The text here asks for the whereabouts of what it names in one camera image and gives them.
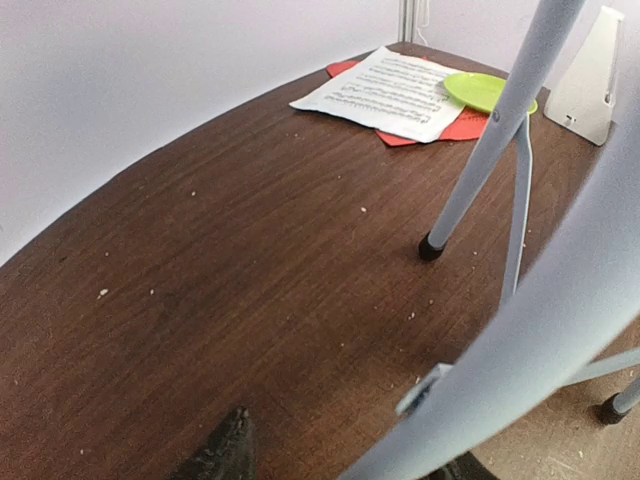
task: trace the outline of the white plastic object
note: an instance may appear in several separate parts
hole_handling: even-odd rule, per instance
[[[547,118],[602,145],[613,115],[615,68],[624,15],[602,7],[578,54],[551,90]]]

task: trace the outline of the wood grain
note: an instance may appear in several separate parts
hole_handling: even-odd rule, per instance
[[[153,152],[0,269],[2,478],[162,479],[236,404],[257,424],[259,478],[333,478],[393,425],[417,376],[480,332],[499,297],[514,151],[422,264],[417,242],[473,142],[390,149],[288,107],[327,79]],[[597,152],[541,114],[532,136],[525,268]],[[618,432],[637,426],[625,422]]]

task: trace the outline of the white wall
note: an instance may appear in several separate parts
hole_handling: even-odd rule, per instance
[[[538,0],[431,0],[430,23],[423,30],[424,36],[433,48],[509,71],[537,5]],[[617,120],[624,104],[628,103],[629,86],[640,80],[638,0],[587,0],[546,85],[553,87],[560,79],[589,33],[602,5],[613,7],[626,17],[618,62],[618,96],[614,110],[614,119]]]
[[[145,154],[396,40],[399,0],[0,2],[0,265]]]

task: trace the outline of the white paper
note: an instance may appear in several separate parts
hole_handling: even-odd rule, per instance
[[[290,105],[428,143],[437,140],[464,108],[442,84],[458,72],[382,47]]]

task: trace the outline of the green plate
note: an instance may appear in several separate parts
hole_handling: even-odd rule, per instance
[[[444,79],[444,87],[453,98],[484,113],[496,108],[498,98],[506,80],[484,73],[454,73]],[[533,101],[529,114],[538,110],[538,102]]]

